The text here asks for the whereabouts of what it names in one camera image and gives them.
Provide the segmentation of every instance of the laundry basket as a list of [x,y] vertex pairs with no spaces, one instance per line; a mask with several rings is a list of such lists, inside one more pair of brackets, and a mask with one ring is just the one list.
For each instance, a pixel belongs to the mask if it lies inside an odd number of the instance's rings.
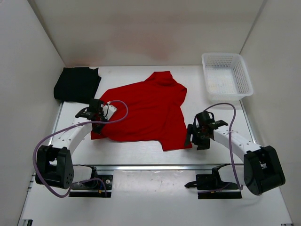
[[204,53],[206,88],[213,101],[237,101],[253,94],[253,87],[241,55]]

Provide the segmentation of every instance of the red polo shirt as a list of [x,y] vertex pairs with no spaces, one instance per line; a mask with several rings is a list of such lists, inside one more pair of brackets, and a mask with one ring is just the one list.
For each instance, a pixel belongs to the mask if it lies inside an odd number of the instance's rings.
[[[101,100],[122,100],[128,106],[128,116],[120,122],[105,125],[101,134],[91,132],[91,139],[108,137],[111,140],[157,140],[163,151],[191,148],[184,146],[186,125],[181,111],[187,89],[177,83],[170,72],[154,72],[147,80],[109,89]],[[110,121],[122,118],[126,108],[112,103],[118,110]]]

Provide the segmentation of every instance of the white backdrop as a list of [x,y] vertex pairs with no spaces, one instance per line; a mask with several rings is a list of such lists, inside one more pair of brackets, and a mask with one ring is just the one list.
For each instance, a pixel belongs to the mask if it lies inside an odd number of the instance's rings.
[[0,0],[0,225],[17,225],[63,62],[25,0]]
[[244,100],[264,145],[276,148],[286,184],[283,197],[294,222],[301,225],[301,1],[269,0],[242,56],[254,94]]
[[262,0],[29,0],[67,66],[200,65],[239,53]]

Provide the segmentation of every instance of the black cloth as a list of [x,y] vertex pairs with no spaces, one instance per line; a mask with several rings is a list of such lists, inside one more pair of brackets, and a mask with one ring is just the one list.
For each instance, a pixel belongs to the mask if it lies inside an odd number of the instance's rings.
[[89,104],[95,97],[101,77],[98,68],[64,68],[55,87],[55,99]]

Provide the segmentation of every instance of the purple cable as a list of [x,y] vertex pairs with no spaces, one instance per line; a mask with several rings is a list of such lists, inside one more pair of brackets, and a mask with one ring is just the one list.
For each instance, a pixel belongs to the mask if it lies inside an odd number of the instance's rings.
[[225,189],[229,184],[231,184],[231,182],[227,183],[224,187],[219,188],[219,189],[215,189],[215,190],[207,190],[207,191],[202,191],[202,192],[198,192],[198,194],[202,194],[202,193],[211,193],[211,192],[221,192],[223,189]]
[[45,186],[52,194],[54,194],[55,196],[57,196],[57,197],[59,197],[59,198],[64,198],[64,197],[66,197],[66,196],[69,194],[69,192],[70,192],[70,190],[71,190],[71,188],[72,188],[72,185],[77,184],[77,183],[85,183],[85,182],[89,182],[89,181],[93,181],[93,180],[98,180],[98,181],[100,181],[100,182],[102,183],[102,185],[103,185],[103,187],[104,187],[104,191],[105,191],[105,196],[107,197],[107,189],[106,189],[106,187],[105,187],[105,184],[104,184],[104,182],[103,182],[101,179],[99,179],[99,178],[93,178],[93,179],[89,179],[89,180],[82,180],[82,181],[79,181],[79,182],[72,183],[71,186],[69,187],[69,189],[68,189],[68,191],[67,191],[66,194],[58,194],[55,190],[53,190],[53,189],[51,188],[51,186],[49,186],[49,185],[47,184],[47,182],[46,182],[46,181],[44,180],[44,178],[42,177],[42,175],[41,175],[41,173],[40,173],[40,171],[39,171],[39,169],[38,169],[38,166],[37,166],[36,155],[37,155],[37,151],[38,151],[39,147],[41,146],[41,144],[42,144],[44,141],[48,140],[49,138],[51,138],[51,137],[53,137],[53,136],[55,136],[55,135],[57,135],[57,134],[59,134],[59,133],[65,132],[65,131],[67,131],[67,130],[70,130],[70,129],[73,129],[73,128],[77,127],[77,126],[82,126],[82,125],[85,125],[85,124],[90,124],[90,123],[92,123],[92,124],[112,124],[112,123],[116,123],[116,122],[119,122],[119,121],[124,120],[124,119],[127,117],[127,115],[128,115],[128,107],[127,107],[126,103],[124,103],[122,100],[112,100],[112,101],[109,101],[109,102],[110,102],[110,103],[113,103],[113,102],[121,102],[121,103],[123,103],[123,105],[124,105],[124,106],[126,107],[126,109],[127,109],[127,113],[125,114],[125,116],[123,116],[121,119],[118,119],[118,120],[115,120],[115,121],[86,121],[86,122],[81,122],[81,123],[79,123],[79,124],[76,124],[76,125],[73,125],[73,126],[70,126],[70,127],[64,128],[64,129],[61,129],[60,131],[57,131],[57,132],[55,132],[55,133],[53,133],[53,134],[50,134],[50,135],[48,135],[47,137],[43,138],[40,142],[38,142],[38,144],[37,144],[36,147],[34,148],[33,155],[32,155],[32,162],[33,162],[33,167],[34,167],[34,169],[35,169],[35,171],[36,171],[36,174],[37,174],[38,178],[40,179],[40,181],[42,182],[42,184],[43,184],[43,185],[44,185],[44,186]]
[[241,191],[243,189],[243,187],[240,186],[240,183],[239,183],[239,180],[238,180],[237,172],[236,172],[236,169],[235,169],[234,158],[233,158],[233,150],[232,150],[232,133],[231,132],[232,132],[232,125],[233,125],[233,122],[234,122],[235,117],[236,117],[236,108],[233,104],[230,104],[230,103],[218,103],[218,104],[211,105],[210,107],[206,108],[204,111],[207,111],[209,108],[212,108],[212,107],[217,106],[217,105],[230,105],[234,110],[233,118],[232,118],[232,121],[229,125],[229,150],[230,150],[231,165],[232,165],[232,168],[233,168],[234,177],[235,177],[235,180],[236,180],[236,183],[237,183],[237,187]]

